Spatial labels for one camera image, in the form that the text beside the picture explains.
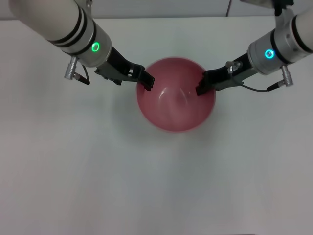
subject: pink bowl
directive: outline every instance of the pink bowl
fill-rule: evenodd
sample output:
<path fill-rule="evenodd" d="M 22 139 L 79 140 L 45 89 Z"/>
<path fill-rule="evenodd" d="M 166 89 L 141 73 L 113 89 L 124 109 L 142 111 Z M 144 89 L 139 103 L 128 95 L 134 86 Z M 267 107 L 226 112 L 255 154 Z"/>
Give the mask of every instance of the pink bowl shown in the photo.
<path fill-rule="evenodd" d="M 169 57 L 146 71 L 156 80 L 151 91 L 137 85 L 137 101 L 144 117 L 169 132 L 186 132 L 202 124 L 213 110 L 215 90 L 197 96 L 196 86 L 205 71 L 197 63 Z"/>

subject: table surface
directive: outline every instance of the table surface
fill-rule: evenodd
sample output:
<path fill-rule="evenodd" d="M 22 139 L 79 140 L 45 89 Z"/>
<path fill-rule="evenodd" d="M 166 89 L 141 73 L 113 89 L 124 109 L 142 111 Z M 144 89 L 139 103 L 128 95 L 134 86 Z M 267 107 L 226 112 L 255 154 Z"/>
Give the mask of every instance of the table surface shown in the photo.
<path fill-rule="evenodd" d="M 206 69 L 244 54 L 272 17 L 97 20 L 134 63 L 167 56 Z M 89 69 L 20 22 L 0 22 L 0 230 L 6 235 L 294 235 L 313 230 L 313 57 L 295 85 L 217 92 L 205 124 L 149 124 L 135 84 Z M 282 79 L 255 75 L 258 89 Z"/>

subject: black cable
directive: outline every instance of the black cable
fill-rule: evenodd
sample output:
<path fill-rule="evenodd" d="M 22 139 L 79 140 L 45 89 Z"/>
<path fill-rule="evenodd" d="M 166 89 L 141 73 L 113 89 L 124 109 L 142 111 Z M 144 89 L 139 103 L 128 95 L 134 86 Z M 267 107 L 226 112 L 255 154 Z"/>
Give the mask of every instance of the black cable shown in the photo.
<path fill-rule="evenodd" d="M 237 81 L 234 79 L 234 77 L 232 76 L 232 74 L 230 74 L 230 79 L 231 79 L 235 84 L 237 84 L 238 86 L 247 88 L 247 89 L 249 89 L 249 90 L 252 90 L 252 91 L 255 91 L 255 92 L 269 92 L 268 90 L 258 90 L 258 89 L 254 89 L 254 88 L 252 88 L 252 87 L 245 86 L 244 84 L 241 84 L 240 82 L 237 82 Z"/>
<path fill-rule="evenodd" d="M 88 75 L 88 71 L 87 71 L 87 69 L 86 69 L 86 66 L 85 66 L 85 65 L 82 65 L 82 66 L 83 66 L 83 69 L 84 69 L 85 74 L 86 74 L 86 79 L 90 82 L 90 80 L 89 80 L 89 75 Z"/>
<path fill-rule="evenodd" d="M 232 0 L 229 0 L 228 8 L 227 8 L 227 11 L 226 11 L 226 16 L 229 15 L 229 10 L 230 10 L 231 4 L 232 4 Z"/>

